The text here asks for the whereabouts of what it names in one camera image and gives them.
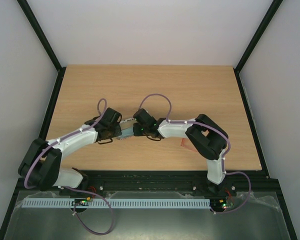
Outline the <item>light blue cleaning cloth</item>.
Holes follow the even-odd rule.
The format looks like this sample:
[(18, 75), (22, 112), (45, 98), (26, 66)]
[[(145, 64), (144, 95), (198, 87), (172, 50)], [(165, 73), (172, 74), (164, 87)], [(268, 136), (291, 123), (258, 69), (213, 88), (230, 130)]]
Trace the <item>light blue cleaning cloth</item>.
[(123, 140), (134, 136), (134, 131), (132, 127), (122, 129), (121, 135), (118, 136), (118, 139)]

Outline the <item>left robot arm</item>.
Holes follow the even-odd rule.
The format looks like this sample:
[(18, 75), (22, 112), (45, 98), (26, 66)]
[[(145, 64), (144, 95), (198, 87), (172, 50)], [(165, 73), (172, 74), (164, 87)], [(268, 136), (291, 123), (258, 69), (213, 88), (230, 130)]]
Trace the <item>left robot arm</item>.
[(62, 168), (61, 162), (87, 145), (111, 143), (122, 134), (121, 120), (122, 115), (109, 107), (100, 116), (64, 136), (51, 140), (35, 139), (18, 168), (18, 174), (24, 178), (24, 187), (41, 191), (52, 187), (79, 187), (84, 175), (75, 168)]

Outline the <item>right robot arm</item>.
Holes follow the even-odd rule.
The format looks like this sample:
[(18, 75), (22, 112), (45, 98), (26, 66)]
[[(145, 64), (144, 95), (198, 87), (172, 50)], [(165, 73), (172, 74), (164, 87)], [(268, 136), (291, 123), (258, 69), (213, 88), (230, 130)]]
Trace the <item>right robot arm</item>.
[(188, 120), (155, 119), (145, 109), (134, 115), (133, 133), (153, 141), (167, 138), (188, 139), (197, 152), (206, 159), (207, 181), (204, 189), (219, 196), (226, 189), (225, 155), (230, 149), (227, 133), (207, 115), (200, 114)]

